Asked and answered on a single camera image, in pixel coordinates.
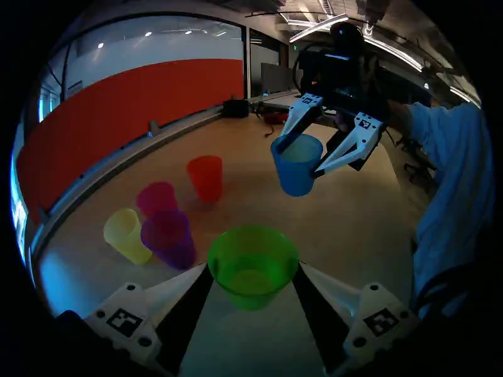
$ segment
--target orange wall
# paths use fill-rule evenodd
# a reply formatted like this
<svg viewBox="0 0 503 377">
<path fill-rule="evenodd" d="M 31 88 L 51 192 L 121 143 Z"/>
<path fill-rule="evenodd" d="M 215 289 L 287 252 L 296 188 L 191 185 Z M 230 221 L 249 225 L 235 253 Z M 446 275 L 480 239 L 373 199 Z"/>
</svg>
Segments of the orange wall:
<svg viewBox="0 0 503 377">
<path fill-rule="evenodd" d="M 86 87 L 30 134 L 17 160 L 30 217 L 49 210 L 93 164 L 159 125 L 243 98 L 243 62 L 197 59 L 121 72 Z"/>
</svg>

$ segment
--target green cup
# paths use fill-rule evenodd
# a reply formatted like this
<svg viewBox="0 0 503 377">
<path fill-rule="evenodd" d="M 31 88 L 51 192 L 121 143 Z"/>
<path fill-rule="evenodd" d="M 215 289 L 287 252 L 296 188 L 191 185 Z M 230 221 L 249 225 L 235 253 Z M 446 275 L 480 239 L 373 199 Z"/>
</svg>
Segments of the green cup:
<svg viewBox="0 0 503 377">
<path fill-rule="evenodd" d="M 244 310 L 266 307 L 294 277 L 299 255 L 283 234 L 264 226 L 241 226 L 211 245 L 208 266 L 231 301 Z"/>
</svg>

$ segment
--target yellow cup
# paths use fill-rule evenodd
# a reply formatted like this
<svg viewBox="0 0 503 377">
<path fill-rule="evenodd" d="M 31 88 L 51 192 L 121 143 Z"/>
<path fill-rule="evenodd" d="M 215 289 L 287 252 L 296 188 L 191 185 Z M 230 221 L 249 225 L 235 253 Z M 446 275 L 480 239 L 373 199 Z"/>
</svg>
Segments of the yellow cup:
<svg viewBox="0 0 503 377">
<path fill-rule="evenodd" d="M 140 237 L 141 224 L 133 209 L 114 212 L 103 229 L 105 241 L 136 265 L 146 263 L 152 252 L 143 245 Z"/>
</svg>

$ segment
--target pink cup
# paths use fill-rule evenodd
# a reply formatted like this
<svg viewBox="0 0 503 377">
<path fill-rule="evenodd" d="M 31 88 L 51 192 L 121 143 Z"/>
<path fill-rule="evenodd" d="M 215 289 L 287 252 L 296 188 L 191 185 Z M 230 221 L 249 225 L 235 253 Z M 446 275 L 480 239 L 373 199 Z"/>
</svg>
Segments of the pink cup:
<svg viewBox="0 0 503 377">
<path fill-rule="evenodd" d="M 153 182 L 138 194 L 136 206 L 147 218 L 163 210 L 177 210 L 175 189 L 169 182 Z"/>
<path fill-rule="evenodd" d="M 179 210 L 156 212 L 141 227 L 141 241 L 162 261 L 186 270 L 196 261 L 189 220 Z"/>
</svg>

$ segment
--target glass wall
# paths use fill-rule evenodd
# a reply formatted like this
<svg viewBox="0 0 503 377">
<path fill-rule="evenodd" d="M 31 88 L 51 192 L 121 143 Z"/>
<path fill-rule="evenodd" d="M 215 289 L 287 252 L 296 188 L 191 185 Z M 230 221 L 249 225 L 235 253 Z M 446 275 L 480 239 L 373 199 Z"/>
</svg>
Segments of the glass wall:
<svg viewBox="0 0 503 377">
<path fill-rule="evenodd" d="M 144 65 L 203 58 L 244 61 L 241 33 L 239 26 L 183 16 L 143 17 L 103 26 L 71 44 L 65 98 L 106 77 Z M 65 54 L 63 48 L 50 62 L 60 82 Z M 50 73 L 43 83 L 54 93 L 60 92 Z M 47 115 L 49 106 L 41 104 L 41 114 Z"/>
<path fill-rule="evenodd" d="M 262 63 L 280 65 L 281 42 L 250 29 L 250 83 L 251 96 L 261 96 Z"/>
</svg>

